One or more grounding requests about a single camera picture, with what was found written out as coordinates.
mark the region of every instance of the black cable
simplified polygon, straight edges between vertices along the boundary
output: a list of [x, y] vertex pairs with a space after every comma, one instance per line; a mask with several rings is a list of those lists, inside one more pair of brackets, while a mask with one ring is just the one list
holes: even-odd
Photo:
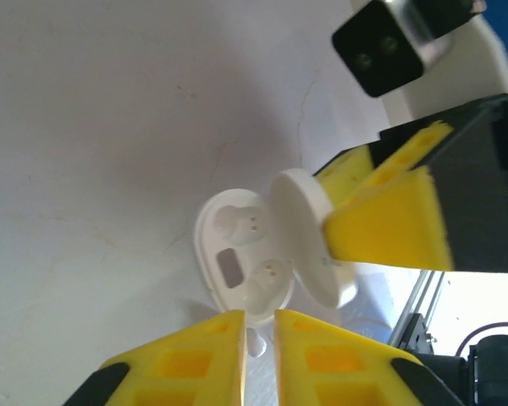
[[486, 332], [487, 330], [492, 330], [494, 328], [499, 327], [508, 327], [508, 321], [499, 321], [498, 323], [486, 324], [485, 326], [481, 326], [476, 330], [474, 330], [473, 332], [471, 332], [457, 348], [456, 357], [461, 357], [461, 353], [463, 352], [463, 349], [465, 349], [468, 342], [471, 341], [473, 338], [475, 338], [479, 333]]

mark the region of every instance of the open case lid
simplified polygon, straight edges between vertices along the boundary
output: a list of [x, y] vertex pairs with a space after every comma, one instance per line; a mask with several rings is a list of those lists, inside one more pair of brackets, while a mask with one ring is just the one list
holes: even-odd
[[232, 189], [206, 203], [194, 242], [219, 309], [242, 309], [248, 326], [265, 325], [288, 304], [294, 273], [321, 305], [338, 308], [352, 300], [354, 267], [330, 257], [322, 234], [332, 210], [320, 183], [302, 169], [279, 173], [266, 200]]

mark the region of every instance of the white surface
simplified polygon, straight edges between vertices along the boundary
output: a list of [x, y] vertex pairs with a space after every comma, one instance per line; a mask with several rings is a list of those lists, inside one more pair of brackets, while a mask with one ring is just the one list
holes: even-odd
[[[105, 359], [213, 315], [191, 247], [203, 202], [375, 139], [383, 107], [330, 47], [350, 12], [0, 1], [0, 405], [61, 404]], [[290, 306], [387, 332], [413, 272], [385, 270], [342, 312], [300, 289]], [[246, 404], [275, 402], [268, 348]]]
[[[351, 5], [357, 11], [368, 1], [351, 0]], [[508, 56], [485, 19], [477, 16], [451, 35], [452, 48], [422, 78], [382, 96], [392, 126], [508, 93]]]
[[354, 299], [354, 266], [333, 261], [322, 234], [333, 211], [322, 185], [302, 169], [283, 171], [271, 184], [269, 207], [295, 274], [312, 297], [334, 309]]
[[[194, 245], [220, 311], [244, 310], [246, 325], [260, 327], [273, 321], [274, 312], [290, 301], [292, 264], [262, 196], [231, 189], [211, 198], [196, 219]], [[243, 281], [232, 288], [217, 260], [218, 253], [225, 250], [234, 251], [243, 275]]]

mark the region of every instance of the white table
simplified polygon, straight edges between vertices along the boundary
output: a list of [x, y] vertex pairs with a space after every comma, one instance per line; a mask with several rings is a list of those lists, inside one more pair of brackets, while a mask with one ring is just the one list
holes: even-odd
[[[105, 359], [213, 314], [191, 247], [223, 189], [264, 192], [388, 125], [330, 45], [342, 0], [0, 2], [0, 405], [59, 405]], [[417, 277], [290, 306], [386, 339]], [[247, 405], [275, 404], [272, 349]]]

